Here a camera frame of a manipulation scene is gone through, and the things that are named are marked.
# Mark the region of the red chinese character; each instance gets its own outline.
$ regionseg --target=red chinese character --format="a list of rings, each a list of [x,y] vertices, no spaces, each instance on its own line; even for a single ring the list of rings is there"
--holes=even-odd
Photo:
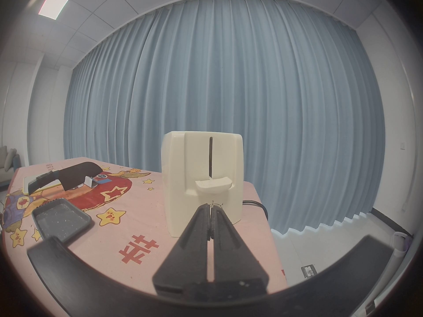
[[[141,257],[144,257],[144,256],[145,256],[145,254],[144,254],[144,253],[141,253],[141,254],[139,254],[138,256],[136,256],[136,254],[137,254],[139,251],[144,251],[144,252],[146,252],[147,254],[149,254],[151,250],[145,249],[145,248],[143,248],[142,246],[138,246],[138,245],[136,245],[136,244],[135,244],[135,243],[133,243],[133,242],[130,242],[130,245],[134,247],[134,249],[132,249],[130,252],[128,252],[128,250],[129,250],[130,246],[126,246],[126,247],[124,248],[124,250],[119,250],[119,254],[122,254],[122,255],[124,255],[124,256],[125,256],[125,257],[122,259],[122,261],[123,261],[124,263],[126,263],[126,264],[127,264],[129,261],[134,261],[135,263],[141,264],[140,258],[141,258]]]
[[[133,235],[132,238],[135,240],[136,244],[140,244],[140,242],[143,242],[145,244],[145,247],[147,249],[150,249],[152,246],[155,248],[158,248],[159,246],[156,244],[155,240],[151,240],[151,241],[146,241],[144,238],[145,236],[139,235],[139,236],[135,236]]]

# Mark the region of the curtain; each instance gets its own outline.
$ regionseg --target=curtain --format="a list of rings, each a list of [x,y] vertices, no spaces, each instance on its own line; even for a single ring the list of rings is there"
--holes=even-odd
[[[244,140],[272,228],[368,212],[384,157],[376,77],[349,27],[287,0],[187,0],[114,32],[74,69],[66,158],[160,171],[173,130]]]

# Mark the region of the power cord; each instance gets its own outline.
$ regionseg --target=power cord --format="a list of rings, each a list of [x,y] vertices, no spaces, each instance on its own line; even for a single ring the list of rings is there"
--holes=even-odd
[[[263,211],[264,211],[264,214],[266,215],[266,219],[269,220],[269,215],[267,214],[267,209],[260,202],[253,201],[252,199],[246,199],[245,201],[242,201],[242,205],[255,205],[256,207],[262,208]]]

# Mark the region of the cartoon print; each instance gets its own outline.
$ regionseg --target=cartoon print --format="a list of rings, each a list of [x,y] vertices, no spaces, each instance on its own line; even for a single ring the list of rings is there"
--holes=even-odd
[[[41,237],[40,232],[38,231],[38,229],[35,229],[34,228],[34,234],[31,237],[34,238],[36,242],[38,242],[38,240]]]
[[[94,188],[80,184],[78,187],[64,191],[63,187],[58,185],[28,196],[25,196],[22,193],[22,188],[20,188],[6,196],[3,210],[3,229],[6,232],[15,232],[17,228],[21,227],[22,219],[30,215],[35,208],[58,198],[66,198],[82,211],[96,209],[106,203],[111,203],[128,192],[132,186],[131,178],[145,177],[150,174],[150,172],[141,172],[140,169],[135,168],[122,170],[115,174],[103,171],[93,177],[99,183]]]
[[[16,228],[15,232],[10,235],[10,238],[13,240],[13,247],[16,246],[23,246],[24,245],[24,237],[28,230],[20,230]]]
[[[121,217],[126,213],[126,211],[114,210],[113,208],[108,208],[107,211],[103,214],[98,214],[97,217],[101,219],[100,226],[113,223],[118,225],[121,222]]]
[[[115,198],[121,197],[125,193],[127,188],[128,187],[119,188],[118,186],[115,186],[112,190],[109,190],[107,192],[102,192],[100,194],[104,196],[105,202],[110,202],[114,200]]]
[[[22,196],[18,198],[18,201],[16,202],[16,207],[18,209],[25,209],[29,206],[29,197],[28,196]]]

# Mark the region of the pink tablecloth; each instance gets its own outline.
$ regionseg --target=pink tablecloth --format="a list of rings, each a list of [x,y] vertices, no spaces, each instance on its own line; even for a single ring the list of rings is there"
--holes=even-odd
[[[103,173],[96,179],[106,182],[93,189],[83,185],[64,192],[58,186],[32,196],[22,193],[24,177],[83,161],[100,165]],[[64,197],[88,213],[95,223],[69,245],[70,250],[104,275],[137,290],[156,294],[151,277],[177,240],[167,231],[161,190],[161,174],[158,172],[88,158],[19,168],[9,186],[3,212],[3,246],[10,263],[42,305],[55,316],[67,316],[38,278],[26,254],[27,248],[42,240],[35,228],[32,210],[46,201]],[[254,186],[249,182],[244,183],[244,199],[259,201]],[[268,273],[268,292],[286,288],[286,279],[263,210],[244,205],[242,219],[234,226]],[[208,265],[208,278],[213,280],[213,263],[209,261]]]

